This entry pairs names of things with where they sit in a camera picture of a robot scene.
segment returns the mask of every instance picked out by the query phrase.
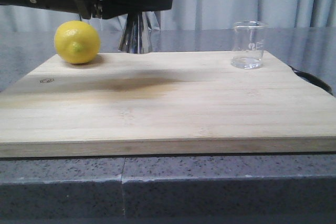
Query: black handle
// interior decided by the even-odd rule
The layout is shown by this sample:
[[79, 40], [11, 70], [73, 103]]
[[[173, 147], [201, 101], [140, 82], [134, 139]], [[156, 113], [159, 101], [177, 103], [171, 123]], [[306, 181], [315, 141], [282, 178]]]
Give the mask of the black handle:
[[312, 74], [306, 73], [306, 72], [302, 72], [300, 70], [297, 70], [296, 68], [290, 66], [290, 68], [293, 70], [293, 72], [301, 77], [304, 78], [305, 80], [307, 80], [308, 82], [310, 82], [311, 84], [314, 84], [317, 87], [322, 88], [324, 91], [328, 92], [329, 94], [332, 94], [332, 89], [331, 87], [326, 84], [324, 81], [320, 80], [319, 78], [317, 78], [316, 76], [313, 76]]

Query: lemon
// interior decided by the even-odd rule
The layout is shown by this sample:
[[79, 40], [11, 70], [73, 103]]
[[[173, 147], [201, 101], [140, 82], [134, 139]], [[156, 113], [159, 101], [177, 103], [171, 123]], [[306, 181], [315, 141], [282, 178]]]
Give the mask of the lemon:
[[73, 20], [61, 24], [55, 33], [57, 54], [72, 64], [92, 61], [100, 49], [97, 31], [89, 24]]

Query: bamboo cutting board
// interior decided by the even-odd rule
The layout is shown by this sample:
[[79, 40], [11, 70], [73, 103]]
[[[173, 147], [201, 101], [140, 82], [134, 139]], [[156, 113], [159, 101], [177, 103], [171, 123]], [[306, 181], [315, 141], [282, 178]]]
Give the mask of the bamboo cutting board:
[[266, 52], [58, 55], [0, 93], [0, 157], [336, 151], [336, 99]]

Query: gray countertop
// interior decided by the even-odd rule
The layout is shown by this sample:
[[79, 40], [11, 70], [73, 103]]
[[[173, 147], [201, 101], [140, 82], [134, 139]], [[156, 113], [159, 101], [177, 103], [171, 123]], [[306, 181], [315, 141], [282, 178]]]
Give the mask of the gray countertop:
[[[154, 51], [231, 50], [232, 30], [153, 31]], [[0, 91], [55, 54], [54, 33], [0, 35]], [[101, 52], [121, 36], [101, 31]], [[336, 28], [269, 29], [266, 48], [336, 93]], [[336, 213], [336, 154], [0, 159], [14, 219]]]

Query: white curtain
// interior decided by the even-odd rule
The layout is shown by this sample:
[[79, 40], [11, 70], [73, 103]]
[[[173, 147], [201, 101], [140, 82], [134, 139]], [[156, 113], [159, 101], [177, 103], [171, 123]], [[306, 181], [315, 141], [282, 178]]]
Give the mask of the white curtain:
[[[2, 31], [54, 31], [79, 15], [0, 6]], [[152, 29], [206, 30], [227, 29], [238, 20], [261, 20], [270, 27], [336, 26], [336, 0], [174, 0], [173, 8], [148, 13]], [[97, 30], [122, 30], [125, 15], [88, 21]]]

